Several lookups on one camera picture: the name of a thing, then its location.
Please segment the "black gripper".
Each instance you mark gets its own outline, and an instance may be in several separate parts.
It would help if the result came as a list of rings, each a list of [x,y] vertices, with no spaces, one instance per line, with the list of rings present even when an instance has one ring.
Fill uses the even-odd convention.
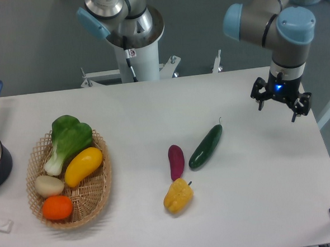
[[[268,80],[259,77],[252,86],[250,97],[258,103],[258,110],[263,109],[265,101],[273,99],[292,110],[291,122],[295,122],[298,116],[308,115],[312,107],[312,94],[300,91],[303,73],[304,65],[296,68],[270,66]]]

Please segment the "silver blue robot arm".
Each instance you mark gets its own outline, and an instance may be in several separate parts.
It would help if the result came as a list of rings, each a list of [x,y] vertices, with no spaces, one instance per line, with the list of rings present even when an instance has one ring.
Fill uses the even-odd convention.
[[[259,106],[270,99],[282,102],[298,117],[307,115],[311,108],[311,94],[299,88],[316,22],[311,11],[290,7],[288,2],[233,4],[224,15],[223,32],[229,38],[271,50],[268,79],[255,81],[251,97]],[[162,78],[158,40],[164,21],[146,0],[84,0],[77,19],[92,36],[113,46],[124,83]]]

